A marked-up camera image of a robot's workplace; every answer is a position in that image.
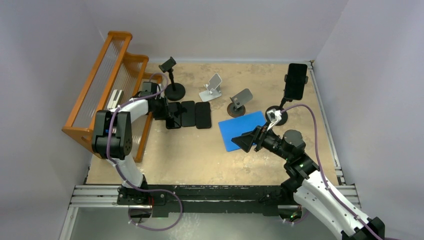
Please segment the black smartphone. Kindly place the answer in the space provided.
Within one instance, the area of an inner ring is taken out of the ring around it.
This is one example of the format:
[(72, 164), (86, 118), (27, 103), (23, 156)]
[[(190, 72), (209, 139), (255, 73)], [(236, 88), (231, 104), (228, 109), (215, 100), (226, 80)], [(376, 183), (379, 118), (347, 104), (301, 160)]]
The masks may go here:
[(193, 100), (181, 102), (181, 126), (194, 127), (195, 125), (195, 102)]

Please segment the blue mat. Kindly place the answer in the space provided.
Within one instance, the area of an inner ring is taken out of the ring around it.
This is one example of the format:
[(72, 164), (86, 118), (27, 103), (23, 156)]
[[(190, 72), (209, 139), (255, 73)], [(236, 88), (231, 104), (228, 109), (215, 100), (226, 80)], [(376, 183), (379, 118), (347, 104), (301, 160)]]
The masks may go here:
[(266, 118), (262, 111), (218, 122), (225, 150), (232, 152), (240, 149), (239, 146), (232, 142), (232, 138), (251, 132), (256, 126), (263, 126), (265, 123)]

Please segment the orange wooden rack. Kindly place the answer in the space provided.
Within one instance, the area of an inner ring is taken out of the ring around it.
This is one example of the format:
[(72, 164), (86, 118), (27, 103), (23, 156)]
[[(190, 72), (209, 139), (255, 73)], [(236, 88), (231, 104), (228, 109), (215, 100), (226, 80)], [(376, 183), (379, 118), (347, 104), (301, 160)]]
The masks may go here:
[(122, 90), (121, 103), (141, 90), (142, 83), (152, 79), (161, 83), (161, 75), (146, 72), (149, 57), (128, 52), (133, 36), (126, 31), (109, 31), (88, 74), (83, 88), (62, 127), (62, 131), (92, 152), (95, 114), (105, 110), (114, 90)]

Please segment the black phone on tall stand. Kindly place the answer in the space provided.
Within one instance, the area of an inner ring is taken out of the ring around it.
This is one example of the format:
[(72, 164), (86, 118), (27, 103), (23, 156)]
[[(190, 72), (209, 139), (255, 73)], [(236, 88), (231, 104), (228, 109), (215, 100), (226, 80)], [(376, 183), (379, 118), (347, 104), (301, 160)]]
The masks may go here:
[(308, 82), (308, 66), (301, 63), (290, 63), (284, 82), (284, 98), (299, 101), (303, 98), (305, 85)]

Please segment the black round-base phone stand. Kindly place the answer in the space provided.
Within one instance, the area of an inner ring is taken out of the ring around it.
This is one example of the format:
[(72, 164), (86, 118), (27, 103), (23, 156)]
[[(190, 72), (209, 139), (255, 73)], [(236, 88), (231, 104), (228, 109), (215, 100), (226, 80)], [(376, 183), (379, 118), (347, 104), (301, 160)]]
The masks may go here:
[(170, 84), (165, 89), (165, 96), (170, 101), (179, 101), (181, 100), (185, 94), (186, 89), (181, 83), (175, 83), (173, 67), (177, 64), (175, 59), (170, 56), (168, 60), (166, 60), (163, 64), (160, 64), (158, 67), (163, 73), (168, 73), (168, 77), (170, 80)]

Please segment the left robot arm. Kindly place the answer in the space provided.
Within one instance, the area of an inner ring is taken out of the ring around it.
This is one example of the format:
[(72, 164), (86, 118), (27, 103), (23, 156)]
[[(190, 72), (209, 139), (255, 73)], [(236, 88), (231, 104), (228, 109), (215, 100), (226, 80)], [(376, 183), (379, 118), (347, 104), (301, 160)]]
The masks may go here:
[(181, 127), (181, 104), (169, 102), (162, 90), (158, 83), (145, 82), (127, 102), (95, 114), (91, 147), (115, 168), (122, 180), (118, 189), (119, 205), (165, 205), (170, 195), (168, 191), (149, 189), (131, 154), (132, 123), (140, 117), (152, 114), (155, 120)]

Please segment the white phone stand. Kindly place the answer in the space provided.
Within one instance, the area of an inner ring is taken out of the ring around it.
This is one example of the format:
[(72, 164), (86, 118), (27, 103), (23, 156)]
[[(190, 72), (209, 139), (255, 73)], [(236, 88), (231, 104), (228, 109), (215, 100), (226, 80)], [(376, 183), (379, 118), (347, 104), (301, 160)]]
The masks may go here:
[(222, 96), (221, 83), (223, 82), (221, 76), (215, 73), (205, 84), (205, 91), (199, 93), (199, 97), (202, 102), (209, 102)]

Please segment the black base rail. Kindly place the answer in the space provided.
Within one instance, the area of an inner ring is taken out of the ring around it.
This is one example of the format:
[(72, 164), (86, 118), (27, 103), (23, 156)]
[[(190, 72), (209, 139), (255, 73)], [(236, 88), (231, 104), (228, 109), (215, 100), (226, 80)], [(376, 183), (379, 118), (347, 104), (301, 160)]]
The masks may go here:
[(261, 214), (297, 220), (309, 210), (280, 185), (78, 185), (70, 205), (147, 210), (154, 218), (166, 218), (171, 213), (202, 213)]

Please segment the tall black phone stand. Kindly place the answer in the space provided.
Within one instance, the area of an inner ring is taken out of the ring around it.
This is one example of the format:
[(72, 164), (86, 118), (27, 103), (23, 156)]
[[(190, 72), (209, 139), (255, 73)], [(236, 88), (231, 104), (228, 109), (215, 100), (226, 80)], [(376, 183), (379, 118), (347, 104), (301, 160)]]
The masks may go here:
[(283, 98), (281, 99), (281, 102), (278, 106), (273, 105), (270, 107), (278, 107), (278, 109), (282, 111), (284, 110), (285, 103), (302, 100), (304, 96), (305, 85), (308, 83), (308, 79), (308, 76), (294, 77), (286, 74), (284, 77), (285, 87)]

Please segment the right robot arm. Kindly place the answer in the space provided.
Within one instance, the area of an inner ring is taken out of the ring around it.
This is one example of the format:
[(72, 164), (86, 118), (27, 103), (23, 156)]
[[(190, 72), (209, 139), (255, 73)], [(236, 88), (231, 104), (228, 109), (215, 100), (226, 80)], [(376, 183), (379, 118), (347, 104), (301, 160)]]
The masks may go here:
[(231, 140), (246, 153), (266, 149), (283, 158), (289, 179), (281, 185), (280, 196), (288, 204), (296, 202), (321, 221), (338, 240), (383, 240), (385, 224), (370, 218), (353, 205), (324, 175), (305, 152), (306, 143), (297, 130), (282, 137), (266, 125)]

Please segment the white rectangular device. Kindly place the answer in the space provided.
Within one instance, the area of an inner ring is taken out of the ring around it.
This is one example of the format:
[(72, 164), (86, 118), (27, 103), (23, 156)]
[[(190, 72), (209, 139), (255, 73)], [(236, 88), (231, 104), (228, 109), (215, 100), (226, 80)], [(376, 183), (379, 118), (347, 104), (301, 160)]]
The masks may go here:
[(110, 95), (109, 101), (106, 105), (107, 110), (115, 109), (121, 102), (124, 96), (124, 91), (121, 89), (114, 89)]

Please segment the black phone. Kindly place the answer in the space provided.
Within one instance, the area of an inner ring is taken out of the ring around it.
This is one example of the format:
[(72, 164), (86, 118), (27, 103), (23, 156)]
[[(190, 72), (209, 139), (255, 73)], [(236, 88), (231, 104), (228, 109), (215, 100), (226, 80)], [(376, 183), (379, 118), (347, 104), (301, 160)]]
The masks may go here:
[(182, 127), (181, 103), (168, 103), (168, 117), (165, 120), (165, 127), (168, 130), (179, 129)]
[(195, 103), (195, 126), (197, 129), (210, 129), (212, 127), (211, 105), (209, 102)]
[(284, 98), (299, 101), (303, 98), (305, 85), (308, 82), (308, 66), (301, 63), (290, 63), (284, 82)]

